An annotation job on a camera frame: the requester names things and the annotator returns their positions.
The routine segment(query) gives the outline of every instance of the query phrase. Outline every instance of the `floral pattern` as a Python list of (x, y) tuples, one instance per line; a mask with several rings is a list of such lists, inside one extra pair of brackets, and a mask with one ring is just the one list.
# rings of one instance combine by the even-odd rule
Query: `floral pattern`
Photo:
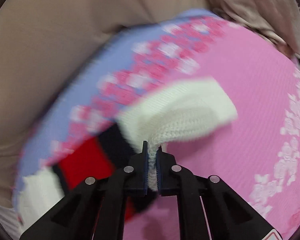
[[(287, 94), (289, 110), (285, 110), (283, 127), (280, 129), (281, 135), (291, 136), (290, 141), (283, 142), (281, 150), (278, 152), (279, 160), (274, 164), (273, 174), (255, 175), (256, 184), (250, 194), (249, 203), (264, 218), (272, 210), (268, 199), (275, 194), (283, 192), (285, 186), (290, 186), (297, 178), (298, 150), (300, 137), (300, 71), (296, 69), (293, 74), (298, 79), (296, 84), (297, 95)], [(289, 220), (289, 230), (300, 224), (300, 209)]]
[(96, 84), (98, 95), (91, 104), (72, 108), (69, 136), (65, 142), (51, 143), (53, 157), (48, 162), (71, 154), (82, 138), (108, 127), (122, 107), (162, 86), (162, 80), (171, 73), (194, 74), (200, 67), (194, 56), (207, 52), (216, 38), (223, 37), (225, 25), (238, 27), (219, 17), (191, 17), (179, 25), (163, 25), (165, 34), (159, 39), (133, 44), (131, 69), (101, 77)]

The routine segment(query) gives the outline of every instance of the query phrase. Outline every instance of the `metal rivet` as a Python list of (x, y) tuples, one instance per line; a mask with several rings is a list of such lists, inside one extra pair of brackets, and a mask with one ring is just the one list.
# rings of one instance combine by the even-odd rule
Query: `metal rivet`
[(210, 177), (210, 181), (213, 182), (213, 183), (218, 183), (220, 181), (220, 178), (216, 175), (212, 175)]
[(171, 167), (171, 169), (173, 170), (173, 171), (175, 171), (175, 172), (178, 172), (178, 171), (181, 171), (181, 166), (179, 166), (179, 165), (173, 165), (172, 167)]
[(126, 173), (130, 173), (130, 172), (133, 172), (134, 168), (132, 166), (125, 166), (125, 168), (123, 170)]
[(88, 185), (92, 185), (93, 183), (96, 182), (96, 179), (94, 177), (88, 177), (84, 182)]

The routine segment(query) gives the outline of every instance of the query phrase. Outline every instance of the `warning sticker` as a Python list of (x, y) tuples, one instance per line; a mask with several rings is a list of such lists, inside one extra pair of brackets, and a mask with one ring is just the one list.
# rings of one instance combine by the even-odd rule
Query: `warning sticker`
[(269, 234), (266, 235), (262, 240), (282, 240), (277, 230), (272, 229)]

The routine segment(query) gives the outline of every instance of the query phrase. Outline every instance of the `beige fabric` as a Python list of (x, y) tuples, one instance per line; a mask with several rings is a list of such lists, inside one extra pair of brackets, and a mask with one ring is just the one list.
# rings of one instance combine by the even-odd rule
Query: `beige fabric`
[[(222, 17), (258, 30), (271, 42), (285, 45), (300, 55), (300, 11), (296, 0), (208, 0)], [(277, 47), (282, 53), (282, 46)]]
[(7, 0), (0, 9), (0, 205), (10, 207), (25, 130), (120, 26), (170, 19), (205, 0)]

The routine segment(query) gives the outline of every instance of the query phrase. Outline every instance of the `pink fabric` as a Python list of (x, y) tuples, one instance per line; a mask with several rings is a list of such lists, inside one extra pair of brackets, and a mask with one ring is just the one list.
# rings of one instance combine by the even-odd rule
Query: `pink fabric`
[[(215, 78), (239, 118), (198, 141), (170, 143), (168, 152), (195, 175), (220, 176), (288, 239), (300, 225), (300, 72), (252, 32), (234, 24), (223, 32), (209, 53), (199, 44), (184, 53), (199, 64), (191, 77)], [(161, 82), (181, 78), (178, 71)], [(160, 198), (125, 225), (124, 239), (176, 240), (178, 230), (176, 201)]]

